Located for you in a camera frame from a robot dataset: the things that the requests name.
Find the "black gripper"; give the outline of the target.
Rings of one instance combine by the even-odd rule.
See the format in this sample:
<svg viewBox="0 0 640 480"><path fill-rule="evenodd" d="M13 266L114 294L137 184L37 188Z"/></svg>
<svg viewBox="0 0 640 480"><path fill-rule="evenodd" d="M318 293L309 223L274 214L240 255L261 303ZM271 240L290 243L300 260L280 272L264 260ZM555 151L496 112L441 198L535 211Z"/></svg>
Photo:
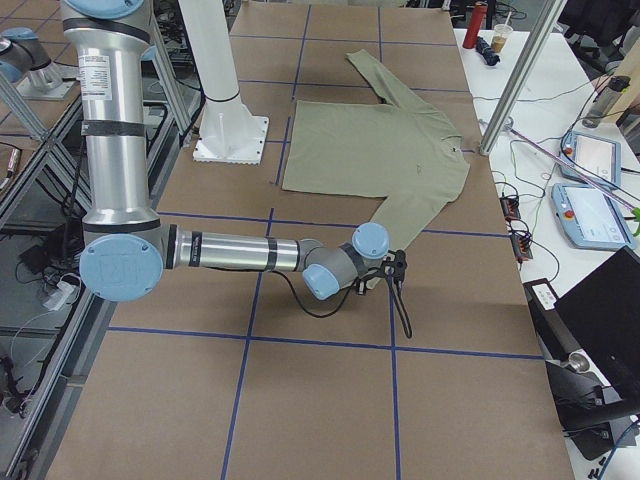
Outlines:
<svg viewBox="0 0 640 480"><path fill-rule="evenodd" d="M389 250L388 255L378 266L371 266L365 269L365 273L356 282L358 295L364 295L370 287L368 283L373 279L384 279L395 289L398 295L401 294L405 273L407 269L406 252L404 250Z"/></svg>

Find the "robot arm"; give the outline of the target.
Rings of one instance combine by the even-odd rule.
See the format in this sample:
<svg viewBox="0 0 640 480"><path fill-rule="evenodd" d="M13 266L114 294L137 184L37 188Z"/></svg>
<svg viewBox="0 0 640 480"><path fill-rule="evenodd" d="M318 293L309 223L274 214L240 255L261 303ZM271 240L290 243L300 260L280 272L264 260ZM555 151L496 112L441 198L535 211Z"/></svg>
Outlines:
<svg viewBox="0 0 640 480"><path fill-rule="evenodd" d="M151 48L148 1L65 1L65 37L78 54L92 205L83 220L79 273L102 299L143 297L164 271L182 266L231 272L299 272L318 299L382 278L399 286L405 254L387 230L358 226L329 248L285 240L184 230L163 223L149 198L141 62Z"/></svg>

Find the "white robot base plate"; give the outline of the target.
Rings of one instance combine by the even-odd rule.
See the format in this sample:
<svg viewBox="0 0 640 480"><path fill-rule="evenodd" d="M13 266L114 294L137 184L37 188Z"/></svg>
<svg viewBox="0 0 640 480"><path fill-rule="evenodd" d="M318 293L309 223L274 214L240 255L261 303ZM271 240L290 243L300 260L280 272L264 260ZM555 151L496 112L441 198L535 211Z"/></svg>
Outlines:
<svg viewBox="0 0 640 480"><path fill-rule="evenodd" d="M255 116L239 98L206 101L193 159L257 165L261 162L269 118Z"/></svg>

